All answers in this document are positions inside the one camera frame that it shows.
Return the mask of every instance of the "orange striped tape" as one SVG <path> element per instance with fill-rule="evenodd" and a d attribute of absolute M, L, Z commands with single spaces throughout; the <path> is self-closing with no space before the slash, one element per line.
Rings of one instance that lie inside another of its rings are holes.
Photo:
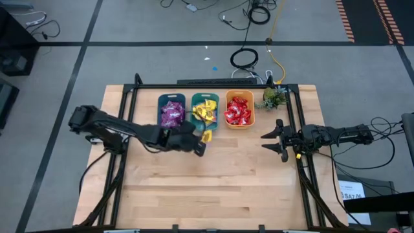
<path fill-rule="evenodd" d="M 347 14 L 343 8 L 342 0 L 336 0 L 336 6 L 338 7 L 339 14 L 341 15 L 342 24 L 345 28 L 345 33 L 347 34 L 348 40 L 355 43 L 354 34 L 352 33 L 351 25 L 349 24 Z"/>
<path fill-rule="evenodd" d="M 387 32 L 388 43 L 389 44 L 392 44 L 393 43 L 393 38 L 391 37 L 391 33 L 388 30 L 386 21 L 385 21 L 384 17 L 381 14 L 381 11 L 380 11 L 380 7 L 387 7 L 387 5 L 385 4 L 385 1 L 384 0 L 373 0 L 373 2 L 374 2 L 374 5 L 375 5 L 375 8 L 376 8 L 376 11 L 378 12 L 378 15 L 380 16 L 381 23 L 382 23 L 382 25 L 384 26 L 384 29 Z"/>
<path fill-rule="evenodd" d="M 394 34 L 395 38 L 397 39 L 397 43 L 399 43 L 400 45 L 404 45 L 404 38 L 402 37 L 402 34 L 400 33 L 400 30 L 398 29 L 397 24 L 395 23 L 395 20 L 393 18 L 392 13 L 389 11 L 389 8 L 387 6 L 387 3 L 385 2 L 385 0 L 377 0 L 380 8 L 382 10 L 382 12 L 384 13 L 386 20 L 389 24 L 389 26 L 391 27 L 391 31 Z M 381 19 L 383 19 L 381 12 L 378 10 L 378 15 L 381 17 Z M 388 27 L 386 24 L 384 24 L 384 28 L 387 30 L 388 32 Z"/>

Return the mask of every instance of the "black metal frame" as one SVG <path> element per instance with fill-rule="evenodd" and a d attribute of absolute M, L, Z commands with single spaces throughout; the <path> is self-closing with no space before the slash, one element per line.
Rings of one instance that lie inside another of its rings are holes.
<path fill-rule="evenodd" d="M 133 115 L 134 115 L 136 97 L 137 97 L 139 89 L 233 89 L 233 88 L 238 88 L 238 89 L 264 89 L 264 88 L 267 88 L 267 87 L 275 87 L 275 86 L 276 85 L 274 84 L 273 79 L 271 77 L 268 79 L 268 82 L 266 84 L 263 84 L 263 85 L 143 84 L 141 78 L 139 77 L 139 75 L 135 74 L 135 83 L 124 85 L 124 88 L 123 88 L 123 91 L 122 91 L 122 99 L 121 99 L 121 103 L 120 103 L 120 109 L 119 109 L 118 117 L 119 118 L 124 117 L 127 96 L 128 96 L 128 93 L 132 91 L 133 96 L 132 96 L 132 99 L 131 99 L 131 104 L 130 104 L 130 108 L 129 108 L 129 116 L 128 116 L 128 121 L 132 121 Z M 287 93 L 286 93 L 288 116 L 289 116 L 290 125 L 292 126 L 293 130 L 296 131 L 296 124 L 295 124 L 295 120 L 294 120 L 294 112 L 293 112 L 293 108 L 292 108 L 292 101 L 290 99 L 290 92 L 294 93 L 295 101 L 296 101 L 296 107 L 297 107 L 297 110 L 298 110 L 298 115 L 299 115 L 299 120 L 300 120 L 300 125 L 302 127 L 302 126 L 305 125 L 305 116 L 303 114 L 303 108 L 302 108 L 301 99 L 300 99 L 299 87 L 298 87 L 297 84 L 287 84 L 287 85 L 278 85 L 278 86 L 284 87 L 288 90 Z M 124 154 L 121 155 L 121 159 L 126 161 L 126 156 L 127 156 L 127 151 Z M 105 181 L 104 191 L 107 191 L 109 185 L 111 184 L 111 179 L 112 179 L 112 176 L 113 176 L 113 173 L 114 173 L 115 162 L 116 162 L 116 155 L 111 155 L 111 158 L 110 158 L 110 161 L 109 161 L 109 166 L 108 166 L 107 177 L 106 177 L 106 181 Z M 297 162 L 297 167 L 298 168 L 303 167 L 302 160 L 296 159 L 296 162 Z M 307 157 L 307 166 L 309 167 L 310 180 L 312 181 L 313 187 L 315 188 L 315 190 L 319 194 L 318 183 L 317 183 L 317 178 L 316 178 L 316 172 L 315 172 L 315 169 L 314 169 L 313 159 L 312 159 L 311 156 Z M 110 223 L 109 223 L 111 226 L 116 225 L 116 217 L 118 215 L 118 208 L 119 208 L 119 202 L 120 202 L 120 193 L 121 193 L 121 189 L 122 189 L 122 179 L 121 179 L 121 182 L 120 182 L 120 184 L 119 184 L 119 186 L 118 186 L 118 188 L 116 189 L 116 192 L 115 192 L 114 205 L 113 205 L 113 210 L 112 210 L 112 214 L 111 214 L 111 220 L 110 220 Z M 311 227 L 314 226 L 313 221 L 312 221 L 311 206 L 309 204 L 309 197 L 308 197 L 307 189 L 302 183 L 301 183 L 301 194 L 302 194 L 302 199 L 303 199 L 303 207 L 304 207 L 304 210 L 305 210 L 305 218 L 306 218 L 307 226 L 308 226 L 308 228 L 311 228 Z M 323 215 L 320 207 L 317 206 L 316 210 L 317 210 L 317 213 L 318 213 L 318 221 L 320 223 L 320 226 L 325 227 L 326 226 L 325 218 L 324 218 L 324 215 Z M 99 220 L 98 220 L 98 225 L 103 225 L 104 224 L 105 212 L 106 212 L 106 207 L 104 207 L 104 209 L 100 213 L 100 217 L 99 217 Z"/>
<path fill-rule="evenodd" d="M 131 104 L 129 106 L 129 112 L 128 112 L 128 121 L 132 121 L 134 117 L 135 112 L 135 104 L 136 99 L 138 96 L 138 90 L 139 89 L 264 89 L 267 87 L 275 88 L 276 86 L 284 87 L 286 92 L 286 98 L 287 98 L 287 111 L 289 116 L 289 122 L 290 126 L 294 131 L 296 131 L 296 123 L 294 119 L 294 111 L 292 107 L 292 100 L 290 97 L 290 92 L 294 93 L 296 107 L 298 110 L 298 116 L 300 125 L 305 125 L 305 116 L 303 114 L 303 108 L 301 104 L 300 99 L 300 92 L 299 87 L 297 84 L 287 84 L 287 85 L 275 85 L 273 82 L 272 77 L 269 77 L 268 82 L 266 84 L 262 85 L 214 85 L 214 84 L 208 84 L 208 85 L 176 85 L 176 84 L 143 84 L 141 78 L 138 74 L 135 74 L 135 82 L 134 84 L 125 84 L 124 88 L 122 90 L 122 98 L 120 102 L 120 109 L 118 112 L 118 118 L 123 118 L 125 114 L 125 107 L 127 102 L 128 94 L 132 91 L 132 98 L 131 98 Z M 128 147 L 129 141 L 126 140 L 125 142 L 125 148 Z M 111 155 L 111 158 L 109 160 L 109 166 L 107 171 L 107 177 L 105 180 L 105 186 L 104 186 L 104 193 L 106 193 L 108 190 L 113 189 L 113 185 L 115 181 L 113 181 L 113 175 L 114 175 L 114 168 L 116 163 L 116 156 L 117 155 Z M 122 191 L 122 181 L 124 179 L 124 170 L 125 170 L 125 164 L 127 159 L 127 149 L 125 153 L 121 154 L 121 161 L 120 166 L 118 169 L 118 173 L 120 174 L 120 177 L 117 177 L 116 181 L 116 190 L 114 194 L 114 205 L 111 212 L 111 219 L 109 225 L 104 225 L 104 219 L 105 219 L 105 213 L 106 213 L 106 206 L 107 206 L 107 199 L 101 200 L 100 203 L 104 204 L 104 206 L 101 208 L 98 218 L 98 225 L 97 226 L 91 226 L 95 219 L 87 219 L 85 222 L 87 223 L 87 226 L 75 226 L 74 228 L 68 228 L 68 229 L 59 229 L 59 230 L 48 230 L 48 231 L 41 231 L 41 232 L 103 232 L 104 230 L 114 230 L 116 227 L 116 219 L 118 215 L 118 209 L 120 204 L 120 197 L 121 197 L 121 191 Z M 318 202 L 323 202 L 323 200 L 318 197 L 319 196 L 319 190 L 317 185 L 317 179 L 316 179 L 316 172 L 314 169 L 314 164 L 311 156 L 307 156 L 307 166 L 309 168 L 309 177 L 310 179 L 306 178 L 306 174 L 304 172 L 303 168 L 303 162 L 301 159 L 295 159 L 298 169 L 298 175 L 300 179 L 304 178 L 305 176 L 306 182 L 300 182 L 301 186 L 301 195 L 302 195 L 302 201 L 303 201 L 303 208 L 305 212 L 305 219 L 307 222 L 307 228 L 308 230 L 317 230 L 319 232 L 350 232 L 354 231 L 352 229 L 348 228 L 328 228 L 325 225 L 325 218 L 322 209 L 327 209 L 327 206 L 325 203 L 323 205 L 318 206 Z M 316 211 L 318 214 L 318 221 L 319 226 L 314 226 L 313 220 L 312 220 L 312 213 L 311 213 L 311 206 L 309 204 L 309 196 L 308 191 L 311 192 L 313 197 L 315 197 L 316 201 Z M 264 225 L 258 226 L 259 233 L 265 233 L 265 232 L 283 232 L 282 230 L 265 230 Z M 148 233 L 178 233 L 178 232 L 187 232 L 187 233 L 201 233 L 201 232 L 222 232 L 222 233 L 236 233 L 236 232 L 242 232 L 242 233 L 257 233 L 257 230 L 218 230 L 218 229 L 200 229 L 200 230 L 179 230 L 178 225 L 172 225 L 171 230 L 158 230 L 158 229 L 140 229 L 139 232 L 148 232 Z"/>

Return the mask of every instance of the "yellow cable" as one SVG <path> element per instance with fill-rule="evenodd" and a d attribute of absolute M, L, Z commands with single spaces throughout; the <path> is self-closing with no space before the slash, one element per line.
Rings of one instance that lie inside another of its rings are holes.
<path fill-rule="evenodd" d="M 280 69 L 282 69 L 282 73 L 283 73 L 283 75 L 282 75 L 282 78 L 279 80 L 279 81 L 277 81 L 276 82 L 276 84 L 282 84 L 282 81 L 285 79 L 285 77 L 286 77 L 286 71 L 285 71 L 285 68 L 282 66 L 282 64 L 280 64 L 280 62 L 278 62 L 277 61 L 277 59 L 273 56 L 273 54 L 271 53 L 271 52 L 269 52 L 269 54 L 270 54 L 270 56 L 272 57 L 272 59 L 273 59 L 273 61 L 277 64 L 277 65 L 279 65 L 279 67 L 280 67 Z"/>
<path fill-rule="evenodd" d="M 270 32 L 270 36 L 269 36 L 269 38 L 270 38 L 270 39 L 272 39 L 272 37 L 273 37 L 273 33 L 274 33 L 274 31 L 275 31 L 276 24 L 278 23 L 278 19 L 279 19 L 280 13 L 281 13 L 281 11 L 282 11 L 283 5 L 285 5 L 285 0 L 282 0 L 282 3 L 281 3 L 281 4 L 280 4 L 280 6 L 279 6 L 278 12 L 276 13 L 276 17 L 274 18 L 274 22 L 273 22 L 272 31 Z M 285 68 L 283 68 L 282 64 L 280 64 L 280 62 L 278 62 L 278 61 L 277 61 L 277 59 L 273 56 L 273 54 L 271 53 L 271 51 L 269 50 L 269 47 L 268 47 L 267 45 L 266 45 L 266 50 L 267 50 L 267 52 L 271 55 L 271 57 L 272 57 L 273 61 L 274 61 L 277 65 L 279 65 L 280 69 L 282 70 L 282 73 L 283 73 L 282 78 L 281 78 L 279 81 L 277 81 L 277 82 L 276 82 L 276 84 L 282 84 L 282 81 L 283 81 L 283 80 L 285 79 L 285 77 L 286 77 L 286 70 L 285 70 Z"/>

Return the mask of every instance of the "equipment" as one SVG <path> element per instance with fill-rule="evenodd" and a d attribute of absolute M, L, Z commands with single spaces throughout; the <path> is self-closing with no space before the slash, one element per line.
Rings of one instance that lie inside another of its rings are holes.
<path fill-rule="evenodd" d="M 0 129 L 4 129 L 18 93 L 19 89 L 17 87 L 0 83 Z"/>
<path fill-rule="evenodd" d="M 39 43 L 0 7 L 0 71 L 7 76 L 29 75 Z"/>
<path fill-rule="evenodd" d="M 292 146 L 294 153 L 300 156 L 312 155 L 322 146 L 346 142 L 368 145 L 374 140 L 371 130 L 363 124 L 340 129 L 311 124 L 303 126 L 295 133 L 290 126 L 283 126 L 283 121 L 280 119 L 276 120 L 276 128 L 261 138 L 276 139 L 277 137 L 279 137 L 279 143 L 264 144 L 262 147 L 281 153 L 283 162 L 288 160 L 287 146 Z"/>
<path fill-rule="evenodd" d="M 87 132 L 91 134 L 89 137 L 101 139 L 105 151 L 114 154 L 121 154 L 126 149 L 121 134 L 135 137 L 145 148 L 148 146 L 159 151 L 194 151 L 202 157 L 206 149 L 205 143 L 200 142 L 201 137 L 193 134 L 195 126 L 188 121 L 175 129 L 149 124 L 141 126 L 110 116 L 91 105 L 77 107 L 69 120 L 69 127 L 77 134 Z"/>

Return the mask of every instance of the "red candy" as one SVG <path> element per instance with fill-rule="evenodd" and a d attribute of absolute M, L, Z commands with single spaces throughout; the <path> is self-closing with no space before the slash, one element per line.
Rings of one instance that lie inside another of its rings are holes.
<path fill-rule="evenodd" d="M 238 103 L 238 104 L 245 104 L 245 103 L 247 103 L 247 100 L 242 99 L 240 97 L 233 97 L 233 101 L 236 102 L 236 103 Z"/>
<path fill-rule="evenodd" d="M 240 97 L 233 97 L 227 103 L 227 111 L 224 112 L 224 117 L 229 124 L 245 126 L 250 124 L 250 116 L 252 110 L 247 109 L 247 100 Z"/>

